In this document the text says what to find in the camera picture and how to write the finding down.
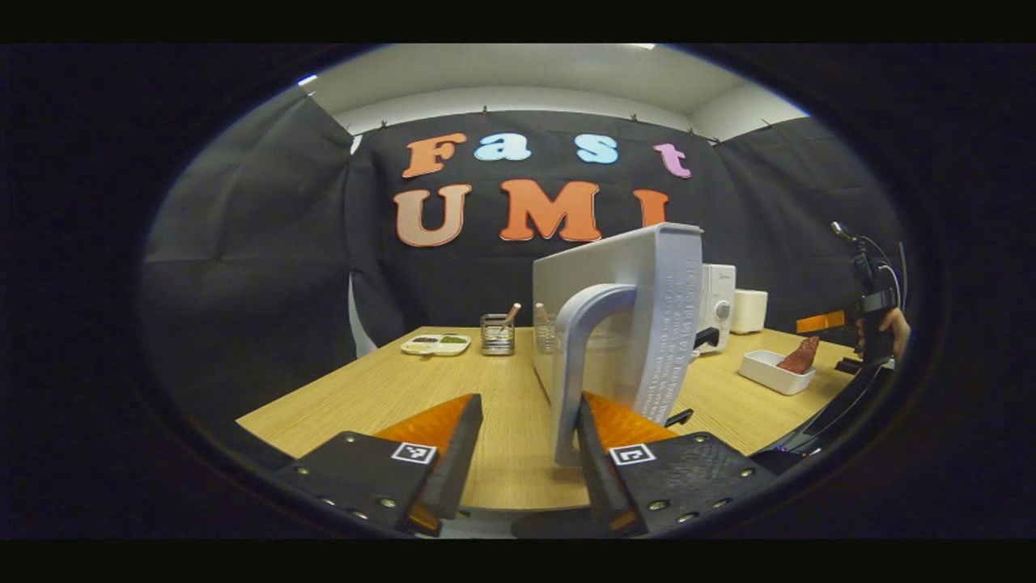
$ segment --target white bowl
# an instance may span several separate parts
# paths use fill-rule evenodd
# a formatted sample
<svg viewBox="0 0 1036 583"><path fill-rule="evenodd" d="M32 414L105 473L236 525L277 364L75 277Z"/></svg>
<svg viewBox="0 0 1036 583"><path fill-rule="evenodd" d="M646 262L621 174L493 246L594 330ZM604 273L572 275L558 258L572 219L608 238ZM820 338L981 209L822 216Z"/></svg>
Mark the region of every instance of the white bowl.
<svg viewBox="0 0 1036 583"><path fill-rule="evenodd" d="M770 351L752 351L745 354L738 373L742 377L766 385L781 395L798 395L809 386L809 382L813 380L813 375L816 373L816 368L810 367L805 375L796 375L790 371L777 368L777 365L784 358L785 355Z"/></svg>

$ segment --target table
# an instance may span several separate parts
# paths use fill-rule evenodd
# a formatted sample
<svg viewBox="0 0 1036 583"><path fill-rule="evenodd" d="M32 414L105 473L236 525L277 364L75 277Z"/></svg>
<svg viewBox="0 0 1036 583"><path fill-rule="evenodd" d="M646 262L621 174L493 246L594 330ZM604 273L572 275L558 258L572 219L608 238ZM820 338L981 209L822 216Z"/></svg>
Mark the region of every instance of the table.
<svg viewBox="0 0 1036 583"><path fill-rule="evenodd" d="M471 338L459 356L413 356L400 345L418 334ZM764 330L731 334L726 349L704 354L688 370L673 413L693 409L678 434L709 432L749 456L795 431L852 380L835 371L852 349L821 343L809 387L794 397L738 375L754 350L789 354L801 337ZM237 422L260 439L301 458L341 432L371 435L467 393L481 393L483 425L461 505L535 512L589 503L581 469L554 464L550 405L533 369L530 328L516 330L514 356L483 356L478 328L424 327L243 417Z"/></svg>

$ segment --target orange letter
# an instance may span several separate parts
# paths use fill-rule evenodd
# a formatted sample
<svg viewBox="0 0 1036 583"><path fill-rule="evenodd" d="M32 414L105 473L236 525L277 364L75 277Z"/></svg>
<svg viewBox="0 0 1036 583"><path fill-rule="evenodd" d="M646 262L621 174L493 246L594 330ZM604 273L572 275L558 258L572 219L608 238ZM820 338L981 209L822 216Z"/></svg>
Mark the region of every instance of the orange letter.
<svg viewBox="0 0 1036 583"><path fill-rule="evenodd" d="M421 213L425 199L431 196L427 190L411 190L397 194L396 234L399 239L412 246L436 246L453 240L464 226L464 195L471 192L471 184L450 184L439 188L443 198L442 226L426 230L421 224Z"/></svg>
<svg viewBox="0 0 1036 583"><path fill-rule="evenodd" d="M533 217L544 238L554 236L563 216L565 216L565 228L560 234L565 240L601 238L601 231L597 230L594 221L594 195L600 190L597 184L569 182L554 200L547 198L536 180L507 180L500 187L511 197L508 226L500 231L500 238L505 240L533 238L533 229L528 227L526 216Z"/></svg>
<svg viewBox="0 0 1036 583"><path fill-rule="evenodd" d="M410 142L406 147L410 148L410 167L403 170L404 178L412 178L429 172L436 172L442 169L442 163L436 159L450 159L453 155L453 143L464 143L467 136L464 134L450 134L437 138L428 138L418 142Z"/></svg>
<svg viewBox="0 0 1036 583"><path fill-rule="evenodd" d="M640 199L640 215L643 226L650 227L665 222L665 203L669 197L654 190L635 190L633 196Z"/></svg>

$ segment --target meat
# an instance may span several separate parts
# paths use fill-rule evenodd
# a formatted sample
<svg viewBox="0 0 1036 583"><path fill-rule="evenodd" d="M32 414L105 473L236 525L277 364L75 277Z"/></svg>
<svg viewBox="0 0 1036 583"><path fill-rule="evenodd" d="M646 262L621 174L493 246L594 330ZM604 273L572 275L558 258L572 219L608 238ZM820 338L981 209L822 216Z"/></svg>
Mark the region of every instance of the meat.
<svg viewBox="0 0 1036 583"><path fill-rule="evenodd" d="M809 368L813 366L813 358L816 357L816 348L819 346L819 337L806 339L794 353L780 361L777 368L795 373L796 375L805 375L809 371Z"/></svg>

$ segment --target ceiling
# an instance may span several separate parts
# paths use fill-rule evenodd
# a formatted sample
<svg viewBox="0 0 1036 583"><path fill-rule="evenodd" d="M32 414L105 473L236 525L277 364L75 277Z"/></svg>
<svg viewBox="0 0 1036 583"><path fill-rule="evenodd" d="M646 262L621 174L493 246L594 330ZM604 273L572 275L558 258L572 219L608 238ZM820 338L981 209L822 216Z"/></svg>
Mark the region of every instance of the ceiling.
<svg viewBox="0 0 1036 583"><path fill-rule="evenodd" d="M534 86L633 99L690 116L746 81L681 50L629 43L388 45L305 85L335 115L381 100L482 86Z"/></svg>

